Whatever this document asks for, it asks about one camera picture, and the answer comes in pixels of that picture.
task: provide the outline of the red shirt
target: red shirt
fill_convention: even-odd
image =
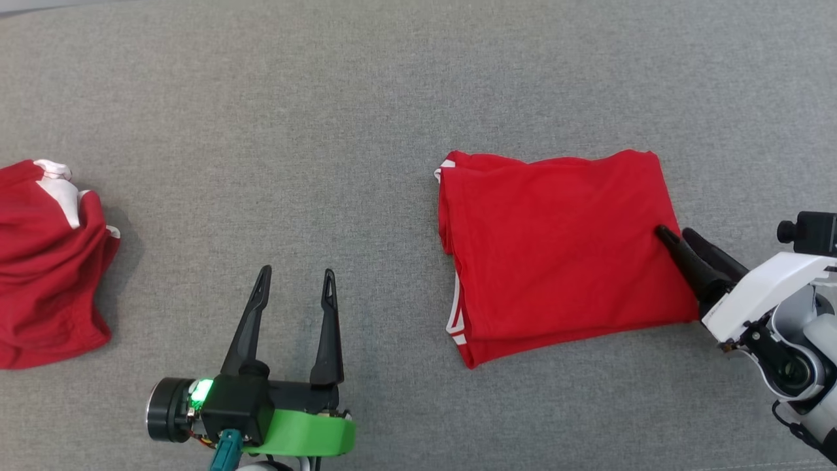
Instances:
[[[439,235],[457,273],[448,332],[469,368],[697,319],[654,234],[677,220],[653,153],[527,164],[456,151],[437,177]]]
[[[110,340],[93,305],[119,247],[99,196],[69,169],[31,160],[0,169],[0,368],[65,360]]]

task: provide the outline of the white trim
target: white trim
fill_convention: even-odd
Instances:
[[[44,177],[47,179],[63,179],[68,182],[73,179],[73,173],[63,163],[56,163],[45,158],[36,160],[33,163],[44,169]]]
[[[464,323],[460,320],[462,318],[459,313],[460,308],[460,275],[454,272],[454,304],[450,307],[450,316],[448,317],[448,326],[445,330],[448,334],[455,334],[465,328]]]
[[[44,189],[64,212],[69,227],[78,229],[81,227],[79,220],[79,194],[78,189],[72,183],[63,179],[44,178],[35,182]]]
[[[456,167],[456,162],[453,160],[448,160],[447,158],[439,165],[439,168],[436,168],[433,171],[433,176],[436,177],[436,181],[442,183],[442,167]]]
[[[106,225],[105,229],[110,231],[110,236],[113,237],[114,239],[121,239],[122,238],[122,233],[119,232],[119,229],[116,229],[114,226]]]

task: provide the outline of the gray couch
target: gray couch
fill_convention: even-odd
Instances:
[[[835,18],[827,0],[145,0],[0,20],[0,166],[69,164],[123,235],[97,298],[113,340],[0,372],[0,468],[205,469],[197,443],[148,439],[147,395],[217,370],[265,263],[259,357],[281,379],[306,378],[337,274],[358,437],[324,470],[829,468],[696,324],[467,370],[432,172],[456,148],[652,150],[680,222],[756,265],[781,219],[837,210]]]

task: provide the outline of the green bracket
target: green bracket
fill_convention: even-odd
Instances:
[[[355,422],[340,417],[314,416],[276,409],[260,447],[244,447],[245,453],[290,457],[338,456],[355,447]]]

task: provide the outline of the cable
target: cable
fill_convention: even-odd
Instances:
[[[778,420],[779,423],[787,427],[794,437],[802,440],[803,443],[805,443],[809,447],[819,451],[822,445],[820,445],[817,439],[814,438],[814,435],[811,435],[811,432],[809,432],[807,428],[803,427],[802,424],[799,423],[790,423],[779,416],[778,412],[776,412],[776,409],[779,407],[779,404],[780,402],[776,401],[773,403],[773,407],[771,407],[771,411],[773,411],[773,416],[776,417],[776,420]]]

